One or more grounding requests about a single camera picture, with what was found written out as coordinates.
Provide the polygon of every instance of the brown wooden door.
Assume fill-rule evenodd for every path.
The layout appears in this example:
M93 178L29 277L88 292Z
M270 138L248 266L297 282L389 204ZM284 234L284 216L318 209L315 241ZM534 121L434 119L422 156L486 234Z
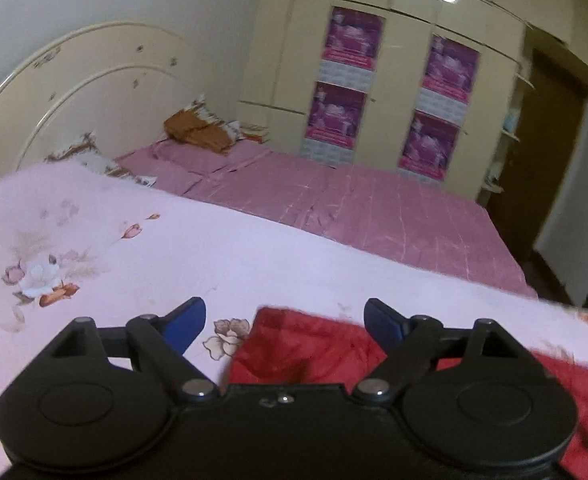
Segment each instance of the brown wooden door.
M535 52L535 90L523 98L515 142L501 174L502 194L487 210L508 249L528 259L574 151L586 89L561 67Z

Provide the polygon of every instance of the bed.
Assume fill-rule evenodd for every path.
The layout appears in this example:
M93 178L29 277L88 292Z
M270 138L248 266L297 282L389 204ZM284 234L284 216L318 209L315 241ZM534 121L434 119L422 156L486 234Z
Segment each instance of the bed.
M207 322L185 357L215 381L235 351L221 327L245 334L261 305L362 323L371 297L447 326L493 318L588 366L588 313L531 297L481 208L247 140L226 157L162 140L163 120L203 91L232 117L206 57L134 23L62 38L3 83L0 393L71 319L114 326L192 296ZM85 132L156 189L41 162Z

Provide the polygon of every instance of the red fabric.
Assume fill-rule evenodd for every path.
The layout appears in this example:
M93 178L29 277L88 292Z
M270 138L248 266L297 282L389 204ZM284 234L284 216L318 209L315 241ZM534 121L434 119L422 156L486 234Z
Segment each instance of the red fabric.
M572 394L580 426L562 465L577 480L588 480L588 369L535 354ZM347 391L386 355L357 325L301 312L261 308L247 341L236 352L230 383L344 383ZM439 369L458 360L441 360Z

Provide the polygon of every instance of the baseboard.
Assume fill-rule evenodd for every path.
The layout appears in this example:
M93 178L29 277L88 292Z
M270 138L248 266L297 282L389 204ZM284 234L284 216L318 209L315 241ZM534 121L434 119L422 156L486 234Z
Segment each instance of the baseboard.
M563 283L558 281L554 271L549 268L545 258L538 251L532 251L532 254L530 254L530 263L535 267L541 279L543 279L549 290L554 294L557 301L567 305L574 305Z

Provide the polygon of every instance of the brown and white pillow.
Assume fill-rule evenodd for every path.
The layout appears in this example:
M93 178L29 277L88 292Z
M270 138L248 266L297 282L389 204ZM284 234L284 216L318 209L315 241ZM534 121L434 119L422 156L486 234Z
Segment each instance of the brown and white pillow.
M92 173L129 180L146 187L152 187L157 180L155 176L135 175L120 166L115 160L103 155L96 146L96 137L93 133L84 134L68 148L52 153L45 159L45 162L59 162L60 160L74 160Z

